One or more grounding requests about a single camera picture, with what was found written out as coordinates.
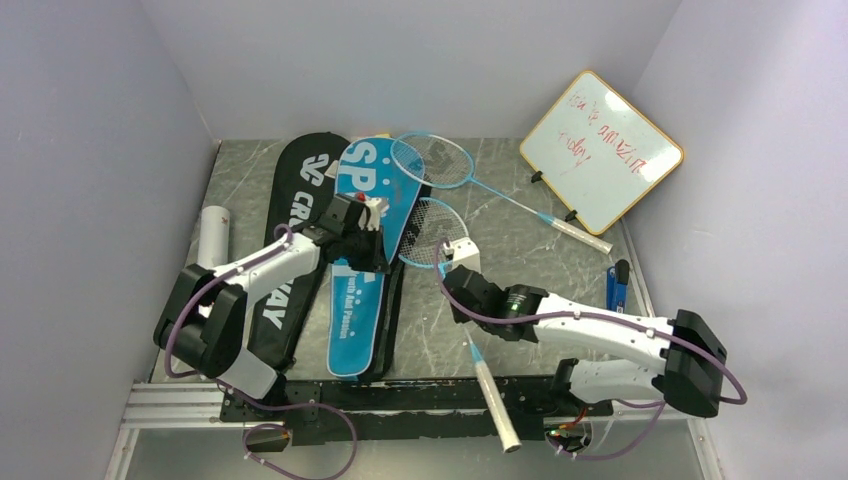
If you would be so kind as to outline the black racket cover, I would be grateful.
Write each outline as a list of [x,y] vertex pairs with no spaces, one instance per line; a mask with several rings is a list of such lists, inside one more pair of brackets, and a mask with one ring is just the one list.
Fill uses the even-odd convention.
[[[335,179],[327,169],[340,159],[350,141],[338,134],[302,135],[278,157],[271,187],[265,243],[275,240],[280,224],[295,227],[326,210]],[[318,295],[326,264],[273,290],[254,306],[248,349],[271,367],[284,371],[295,363],[295,351]]]

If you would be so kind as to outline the blue racket cover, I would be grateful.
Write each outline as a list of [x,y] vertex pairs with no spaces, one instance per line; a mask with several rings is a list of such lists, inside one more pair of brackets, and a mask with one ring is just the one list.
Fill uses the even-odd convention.
[[[420,184],[405,175],[392,158],[392,138],[368,137],[352,142],[341,154],[337,193],[384,198],[381,216],[384,252],[396,258],[401,236],[419,196]],[[375,366],[378,323],[386,310],[390,276],[352,270],[341,259],[331,266],[331,323],[327,370],[341,380],[362,380]]]

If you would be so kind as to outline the white shuttlecock tube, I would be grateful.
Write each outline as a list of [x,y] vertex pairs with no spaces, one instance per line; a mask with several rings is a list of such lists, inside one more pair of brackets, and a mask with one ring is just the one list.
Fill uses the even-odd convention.
[[197,264],[212,269],[228,262],[230,212],[221,206],[207,206],[200,214]]

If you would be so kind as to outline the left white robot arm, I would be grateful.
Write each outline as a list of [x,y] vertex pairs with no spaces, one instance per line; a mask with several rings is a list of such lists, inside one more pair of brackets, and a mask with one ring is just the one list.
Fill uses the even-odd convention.
[[246,396],[258,418],[278,417],[286,405],[282,373],[248,348],[254,305],[282,285],[343,259],[355,271],[386,273],[381,218],[387,199],[337,194],[327,209],[242,259],[215,268],[199,264],[179,274],[154,330],[164,370],[177,378],[201,375]]

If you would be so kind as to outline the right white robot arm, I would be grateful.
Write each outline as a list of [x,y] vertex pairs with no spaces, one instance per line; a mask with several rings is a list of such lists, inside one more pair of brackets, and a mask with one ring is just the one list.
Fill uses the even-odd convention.
[[697,313],[629,315],[596,308],[545,289],[502,289],[460,266],[441,279],[457,323],[474,322],[505,341],[582,346],[611,355],[592,362],[564,359],[549,389],[553,408],[571,415],[612,400],[663,401],[677,411],[714,418],[727,402],[727,350]]

